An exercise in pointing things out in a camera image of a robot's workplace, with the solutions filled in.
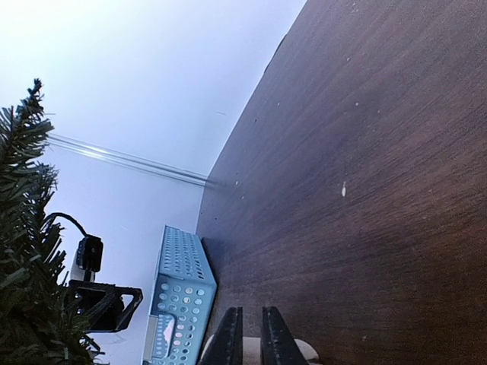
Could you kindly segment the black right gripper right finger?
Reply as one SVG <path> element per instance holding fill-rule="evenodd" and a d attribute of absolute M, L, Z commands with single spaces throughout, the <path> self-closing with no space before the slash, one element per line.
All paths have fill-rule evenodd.
<path fill-rule="evenodd" d="M 265 365 L 288 365 L 288 363 L 282 364 L 281 360 L 277 360 L 275 355 L 272 355 L 272 351 L 269 348 L 265 351 L 265 346 L 269 346 L 272 343 L 284 343 L 290 341 L 294 344 L 294 338 L 289 331 L 285 320 L 282 318 L 281 313 L 275 306 L 264 306 L 262 308 L 262 325 L 261 325 L 261 340 L 262 340 L 262 353 L 261 364 Z M 305 365 L 307 362 L 302 360 L 303 364 L 289 364 L 289 365 Z"/>

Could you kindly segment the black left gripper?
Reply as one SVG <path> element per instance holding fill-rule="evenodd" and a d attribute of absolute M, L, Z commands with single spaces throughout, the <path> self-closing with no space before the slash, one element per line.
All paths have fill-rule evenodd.
<path fill-rule="evenodd" d="M 121 332 L 143 300 L 140 288 L 70 280 L 64 310 L 88 321 L 90 332 Z"/>

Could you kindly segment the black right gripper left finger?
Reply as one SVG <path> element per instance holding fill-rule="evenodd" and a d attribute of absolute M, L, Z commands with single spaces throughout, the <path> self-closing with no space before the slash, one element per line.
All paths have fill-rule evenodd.
<path fill-rule="evenodd" d="M 199 364 L 243 364 L 243 308 L 230 307 L 222 318 Z"/>

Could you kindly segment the small green christmas tree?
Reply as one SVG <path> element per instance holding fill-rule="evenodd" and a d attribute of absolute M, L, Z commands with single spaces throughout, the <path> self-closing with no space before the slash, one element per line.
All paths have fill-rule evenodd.
<path fill-rule="evenodd" d="M 42 86 L 1 109 L 1 362 L 93 364 L 88 321 L 64 304 L 62 226 L 45 212 L 58 172 L 40 161 L 53 130 Z"/>

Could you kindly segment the pink pompom ornament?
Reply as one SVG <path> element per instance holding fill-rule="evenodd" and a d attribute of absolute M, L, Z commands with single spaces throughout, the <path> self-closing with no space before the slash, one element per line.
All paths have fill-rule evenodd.
<path fill-rule="evenodd" d="M 160 318 L 161 336 L 169 344 L 173 338 L 176 320 L 172 315 L 164 315 Z"/>

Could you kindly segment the round wooden tree base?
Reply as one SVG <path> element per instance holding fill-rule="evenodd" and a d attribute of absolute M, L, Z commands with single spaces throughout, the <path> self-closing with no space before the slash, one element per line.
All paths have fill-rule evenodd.
<path fill-rule="evenodd" d="M 261 364 L 261 338 L 257 337 L 243 337 L 243 360 L 242 364 Z M 307 364 L 321 364 L 317 351 L 306 341 L 294 339 L 294 344 L 290 341 L 284 343 L 272 343 L 265 346 L 264 350 L 272 351 L 272 355 L 276 356 L 277 360 L 281 360 L 282 364 L 303 364 L 305 360 Z"/>

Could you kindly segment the light blue plastic basket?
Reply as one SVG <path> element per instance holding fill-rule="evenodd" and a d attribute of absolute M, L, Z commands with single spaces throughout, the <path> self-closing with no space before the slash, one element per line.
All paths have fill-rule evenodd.
<path fill-rule="evenodd" d="M 154 276 L 143 364 L 198 363 L 217 287 L 200 238 L 166 226 Z M 161 336 L 164 315 L 176 320 L 169 344 Z"/>

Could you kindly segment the left aluminium frame post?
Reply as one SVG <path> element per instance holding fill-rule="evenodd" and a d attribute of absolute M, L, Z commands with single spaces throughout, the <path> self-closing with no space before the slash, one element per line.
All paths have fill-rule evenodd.
<path fill-rule="evenodd" d="M 178 167 L 173 167 L 171 165 L 166 165 L 164 163 L 137 157 L 120 151 L 110 150 L 94 144 L 88 144 L 87 142 L 73 138 L 50 134 L 48 140 L 51 145 L 58 148 L 63 148 L 85 157 L 94 158 L 131 170 L 137 170 L 139 172 L 149 173 L 151 175 L 161 176 L 183 183 L 189 183 L 194 186 L 204 187 L 207 182 L 206 176 L 192 171 L 183 170 Z"/>

